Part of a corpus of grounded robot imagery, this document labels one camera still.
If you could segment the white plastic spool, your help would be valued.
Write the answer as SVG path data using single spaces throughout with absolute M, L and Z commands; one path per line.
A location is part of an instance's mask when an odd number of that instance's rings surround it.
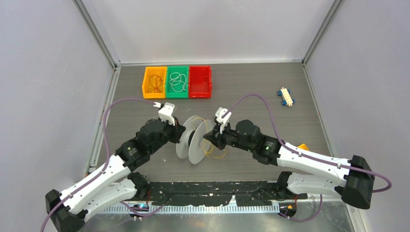
M 183 133 L 180 143 L 176 144 L 176 154 L 180 159 L 188 158 L 191 164 L 198 164 L 211 148 L 211 143 L 203 136 L 213 130 L 215 122 L 203 119 L 199 116 L 191 116 L 183 126 L 186 131 Z

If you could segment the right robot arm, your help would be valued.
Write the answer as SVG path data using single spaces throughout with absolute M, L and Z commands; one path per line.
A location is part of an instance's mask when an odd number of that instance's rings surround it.
M 238 122 L 235 129 L 227 125 L 220 130 L 220 126 L 216 125 L 203 138 L 220 150 L 229 145 L 250 152 L 255 160 L 265 165 L 306 172 L 306 175 L 292 172 L 280 174 L 276 192 L 282 198 L 301 193 L 322 194 L 339 196 L 344 203 L 356 208 L 370 208 L 375 176 L 363 157 L 333 158 L 302 150 L 262 134 L 250 120 Z

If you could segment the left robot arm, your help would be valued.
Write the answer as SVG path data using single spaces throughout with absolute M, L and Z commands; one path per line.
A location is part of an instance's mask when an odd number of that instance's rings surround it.
M 71 187 L 45 195 L 46 212 L 59 232 L 77 232 L 95 214 L 123 200 L 143 200 L 148 183 L 135 170 L 167 143 L 178 144 L 186 127 L 172 120 L 150 119 L 108 160 Z

